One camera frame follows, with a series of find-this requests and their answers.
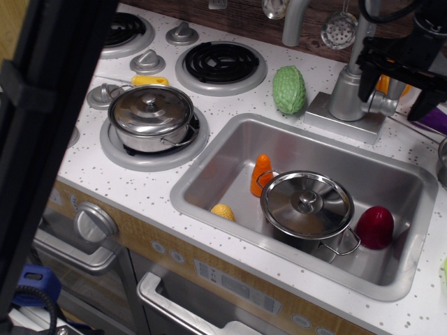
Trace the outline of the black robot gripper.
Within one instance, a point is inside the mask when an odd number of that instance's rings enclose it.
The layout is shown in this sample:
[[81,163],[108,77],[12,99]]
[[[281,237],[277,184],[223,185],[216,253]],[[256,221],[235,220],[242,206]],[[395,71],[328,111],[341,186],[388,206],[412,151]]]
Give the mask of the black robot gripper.
[[446,102],[445,13],[416,13],[413,30],[403,38],[363,40],[357,59],[362,70],[358,97],[367,102],[382,74],[420,89],[408,121],[418,121]]

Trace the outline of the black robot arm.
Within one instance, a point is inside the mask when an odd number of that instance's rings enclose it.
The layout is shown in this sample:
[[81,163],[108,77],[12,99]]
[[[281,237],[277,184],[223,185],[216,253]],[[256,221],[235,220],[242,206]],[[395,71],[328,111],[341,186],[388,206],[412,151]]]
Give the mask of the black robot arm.
[[385,24],[414,13],[413,30],[403,38],[363,39],[363,49],[356,61],[362,75],[358,97],[365,102],[381,75],[420,89],[407,117],[418,121],[438,104],[446,102],[446,2],[413,1],[388,16],[371,15],[366,2],[359,2],[362,16],[373,24]]

